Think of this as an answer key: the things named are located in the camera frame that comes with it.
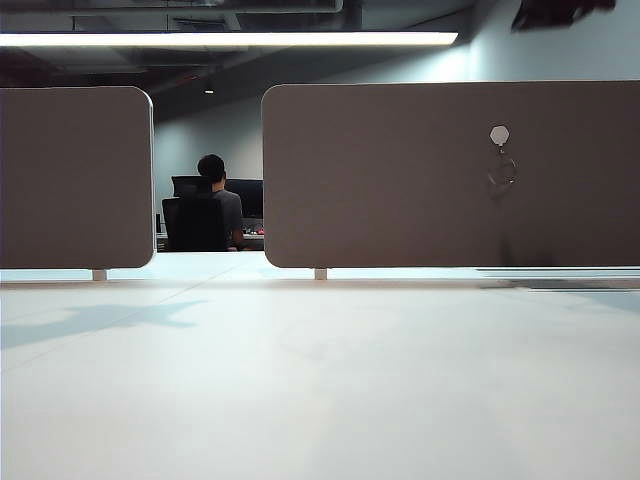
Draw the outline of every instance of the black office chair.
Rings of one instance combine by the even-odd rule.
[[[177,198],[162,200],[170,252],[225,252],[227,235],[220,202],[206,177],[171,177]]]

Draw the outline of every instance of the desk divider panel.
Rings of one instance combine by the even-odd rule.
[[[0,89],[1,268],[153,256],[152,107],[133,87]]]
[[[263,99],[267,257],[638,266],[638,112],[634,81],[274,87]],[[496,126],[509,132],[502,151]]]

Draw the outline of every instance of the fluorescent light fixture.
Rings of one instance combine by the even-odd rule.
[[[0,47],[337,47],[451,45],[457,33],[2,33]]]

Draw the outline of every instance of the man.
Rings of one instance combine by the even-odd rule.
[[[203,177],[208,177],[211,180],[212,198],[220,201],[227,239],[229,240],[229,249],[242,250],[244,248],[242,201],[238,194],[224,189],[227,181],[224,161],[218,155],[205,155],[198,162],[198,172]]]

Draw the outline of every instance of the black monitor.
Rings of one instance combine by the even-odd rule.
[[[171,177],[174,197],[209,197],[211,196],[211,180],[199,175]]]
[[[224,187],[240,195],[242,216],[244,218],[263,218],[262,216],[262,180],[227,179]]]

